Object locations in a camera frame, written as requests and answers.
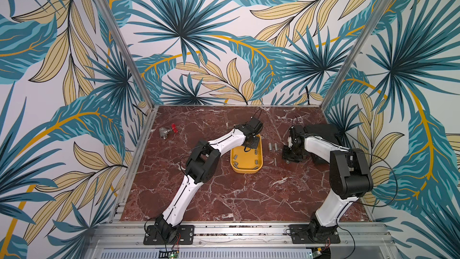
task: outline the vented metal panel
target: vented metal panel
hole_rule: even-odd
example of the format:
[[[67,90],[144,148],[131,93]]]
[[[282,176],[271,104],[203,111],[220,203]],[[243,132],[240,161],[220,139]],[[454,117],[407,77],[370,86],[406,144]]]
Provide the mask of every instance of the vented metal panel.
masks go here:
[[[105,249],[100,259],[155,259],[158,249]],[[179,258],[187,259],[311,259],[304,248],[181,248]]]

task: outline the yellow tray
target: yellow tray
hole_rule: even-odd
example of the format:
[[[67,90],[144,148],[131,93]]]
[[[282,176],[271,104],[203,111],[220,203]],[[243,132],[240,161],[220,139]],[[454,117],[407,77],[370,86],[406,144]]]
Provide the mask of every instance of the yellow tray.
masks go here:
[[[230,163],[233,170],[236,173],[256,173],[262,168],[263,157],[262,157],[262,138],[259,137],[259,145],[257,149],[251,149],[248,152],[244,152],[243,146],[235,147],[230,152]]]

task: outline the marble surface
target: marble surface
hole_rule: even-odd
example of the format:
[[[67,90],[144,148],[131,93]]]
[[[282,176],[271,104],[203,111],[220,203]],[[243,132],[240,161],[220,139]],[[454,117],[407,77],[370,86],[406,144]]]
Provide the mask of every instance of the marble surface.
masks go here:
[[[213,140],[246,122],[258,107],[160,106],[121,219],[143,221],[157,217],[169,205],[183,178],[188,151],[199,139]],[[221,157],[214,177],[202,186],[184,221],[308,221],[325,200],[328,165],[287,164],[281,159],[292,118],[299,124],[325,123],[319,107],[264,107],[260,120],[264,165],[256,174],[238,174],[230,166],[230,152]],[[179,132],[160,139],[158,129],[174,123]],[[271,142],[273,150],[269,151]],[[362,205],[352,205],[345,221],[368,221]]]

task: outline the tropical leaf wallpaper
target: tropical leaf wallpaper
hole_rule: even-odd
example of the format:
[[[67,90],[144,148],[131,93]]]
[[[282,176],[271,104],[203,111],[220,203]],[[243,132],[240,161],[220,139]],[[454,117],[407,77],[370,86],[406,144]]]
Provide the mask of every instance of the tropical leaf wallpaper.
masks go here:
[[[390,204],[370,209],[388,225],[401,256],[456,259],[460,0],[406,0],[393,10],[398,1],[367,39],[326,116],[345,144],[370,154],[374,189],[364,198]]]
[[[0,258],[79,258],[149,110],[92,0],[1,4]]]
[[[394,0],[378,30],[410,1]],[[322,101],[377,2],[130,0],[112,10],[155,104],[302,105]]]

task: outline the robotic arm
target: robotic arm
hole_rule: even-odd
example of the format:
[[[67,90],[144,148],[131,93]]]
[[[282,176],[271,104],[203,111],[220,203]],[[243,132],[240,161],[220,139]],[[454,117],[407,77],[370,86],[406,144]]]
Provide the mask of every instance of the robotic arm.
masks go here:
[[[185,210],[198,189],[214,175],[221,155],[238,146],[257,148],[258,135],[263,128],[259,119],[239,124],[226,135],[211,141],[198,141],[187,160],[185,175],[171,204],[155,220],[155,227],[166,243],[172,243],[177,234]]]
[[[332,144],[320,136],[312,135],[313,131],[328,139],[334,137],[334,127],[330,124],[292,126],[289,146],[284,146],[282,156],[286,160],[299,162],[311,154],[317,163],[329,163],[329,195],[311,216],[308,227],[303,227],[302,230],[306,230],[308,239],[312,242],[324,243],[329,238],[331,243],[339,243],[340,239],[335,235],[337,222],[351,203],[372,190],[373,180],[366,157],[360,149]],[[291,232],[299,234],[295,227]]]

